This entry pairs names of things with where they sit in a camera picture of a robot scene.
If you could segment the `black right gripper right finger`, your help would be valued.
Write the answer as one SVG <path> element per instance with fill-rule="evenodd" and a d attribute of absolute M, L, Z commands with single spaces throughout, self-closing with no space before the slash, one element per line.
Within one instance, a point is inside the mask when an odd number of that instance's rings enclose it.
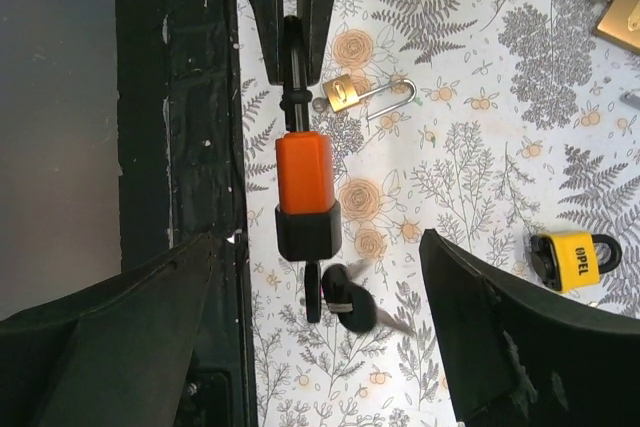
<path fill-rule="evenodd" d="M 638 425 L 638 320 L 511 275 L 433 229 L 419 254 L 457 421 Z"/>

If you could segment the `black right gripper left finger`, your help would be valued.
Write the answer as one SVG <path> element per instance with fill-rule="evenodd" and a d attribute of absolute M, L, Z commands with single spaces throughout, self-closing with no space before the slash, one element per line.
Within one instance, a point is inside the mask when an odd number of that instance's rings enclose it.
<path fill-rule="evenodd" d="M 170 426 L 200 325 L 216 240 L 1 323 L 4 426 Z"/>

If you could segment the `yellow padlock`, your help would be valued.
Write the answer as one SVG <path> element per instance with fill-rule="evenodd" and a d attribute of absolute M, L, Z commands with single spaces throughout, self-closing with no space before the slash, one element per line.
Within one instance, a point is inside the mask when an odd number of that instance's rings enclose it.
<path fill-rule="evenodd" d="M 562 294 L 598 284 L 620 265 L 622 254 L 619 242 L 606 234 L 575 231 L 530 238 L 535 273 L 547 288 Z"/>

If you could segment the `orange padlock black keys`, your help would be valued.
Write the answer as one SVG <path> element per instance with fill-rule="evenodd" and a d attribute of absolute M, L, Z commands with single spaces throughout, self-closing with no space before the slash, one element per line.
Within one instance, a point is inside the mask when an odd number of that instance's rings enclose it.
<path fill-rule="evenodd" d="M 355 279 L 369 268 L 364 259 L 351 264 L 334 263 L 321 270 L 318 262 L 304 266 L 304 307 L 309 324 L 321 321 L 327 311 L 348 331 L 364 335 L 376 327 L 386 327 L 407 336 L 413 328 L 376 304 L 372 294 Z"/>

